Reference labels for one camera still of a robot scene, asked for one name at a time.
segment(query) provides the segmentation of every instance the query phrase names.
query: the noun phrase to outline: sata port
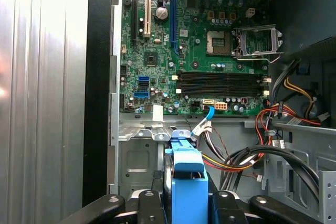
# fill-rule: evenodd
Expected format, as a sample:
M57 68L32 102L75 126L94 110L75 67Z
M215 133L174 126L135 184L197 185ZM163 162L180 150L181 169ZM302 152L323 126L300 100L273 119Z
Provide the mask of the sata port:
M214 104L214 100L210 100L210 99L203 99L202 100L203 104Z

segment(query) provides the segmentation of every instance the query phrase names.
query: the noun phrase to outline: metal panel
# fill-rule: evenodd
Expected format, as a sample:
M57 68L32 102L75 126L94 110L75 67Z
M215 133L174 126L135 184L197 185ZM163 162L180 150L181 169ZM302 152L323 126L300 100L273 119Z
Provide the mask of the metal panel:
M80 209L88 0L0 0L0 223Z

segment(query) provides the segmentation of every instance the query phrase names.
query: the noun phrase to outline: white connector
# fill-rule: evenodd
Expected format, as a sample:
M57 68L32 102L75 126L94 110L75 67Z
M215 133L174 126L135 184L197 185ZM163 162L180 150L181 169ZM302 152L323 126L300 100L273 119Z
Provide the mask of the white connector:
M256 13L256 10L254 8L247 9L245 15L247 18L252 18Z

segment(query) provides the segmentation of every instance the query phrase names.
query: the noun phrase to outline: chipset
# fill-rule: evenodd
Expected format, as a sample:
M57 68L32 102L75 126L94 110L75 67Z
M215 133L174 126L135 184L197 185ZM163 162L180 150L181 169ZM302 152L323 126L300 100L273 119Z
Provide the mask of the chipset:
M208 31L206 52L208 55L230 55L231 36L227 31Z
M156 67L158 65L158 53L157 52L145 52L144 64L149 67Z

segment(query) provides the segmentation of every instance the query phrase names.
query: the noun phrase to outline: pci express slot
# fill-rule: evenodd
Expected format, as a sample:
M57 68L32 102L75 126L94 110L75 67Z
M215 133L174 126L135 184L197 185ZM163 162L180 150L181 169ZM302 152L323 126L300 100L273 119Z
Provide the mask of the pci express slot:
M151 37L152 0L145 0L145 25L143 36Z
M132 15L131 15L131 42L135 44L137 41L138 31L138 0L132 0Z
M176 44L176 23L177 23L177 0L170 0L170 34L169 41L172 46Z
M257 97L262 94L261 76L244 73L180 72L176 88L182 94L217 94Z

